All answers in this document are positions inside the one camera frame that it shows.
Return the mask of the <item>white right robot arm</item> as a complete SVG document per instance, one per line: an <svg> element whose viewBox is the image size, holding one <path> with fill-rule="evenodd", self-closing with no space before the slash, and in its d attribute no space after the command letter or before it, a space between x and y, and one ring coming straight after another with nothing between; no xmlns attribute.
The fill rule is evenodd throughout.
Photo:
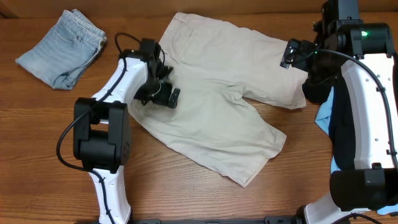
<svg viewBox="0 0 398 224"><path fill-rule="evenodd" d="M329 191L266 223L348 223L397 204L397 53L385 23L366 24L356 0L328 0L313 42L288 42L281 66L307 72L305 97L334 94L328 135L338 170Z"/></svg>

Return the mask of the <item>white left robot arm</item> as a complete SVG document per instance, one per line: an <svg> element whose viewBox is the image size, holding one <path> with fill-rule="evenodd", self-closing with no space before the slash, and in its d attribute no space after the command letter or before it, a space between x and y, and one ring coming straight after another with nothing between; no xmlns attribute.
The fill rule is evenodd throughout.
<svg viewBox="0 0 398 224"><path fill-rule="evenodd" d="M138 50L120 51L118 67L107 84L74 107L73 155L93 180L99 204L98 223L131 223L124 166L132 150L128 105L148 102L175 109L180 90L168 81L158 42L142 39Z"/></svg>

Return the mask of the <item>beige khaki shorts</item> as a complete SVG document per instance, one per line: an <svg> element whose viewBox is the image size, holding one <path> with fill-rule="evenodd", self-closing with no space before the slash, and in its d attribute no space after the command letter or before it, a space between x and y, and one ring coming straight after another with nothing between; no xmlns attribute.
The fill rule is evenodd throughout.
<svg viewBox="0 0 398 224"><path fill-rule="evenodd" d="M229 22L176 13L160 46L180 89L177 107L134 100L129 113L167 147L245 187L286 140L249 100L290 110L306 105L307 74L280 66L286 45Z"/></svg>

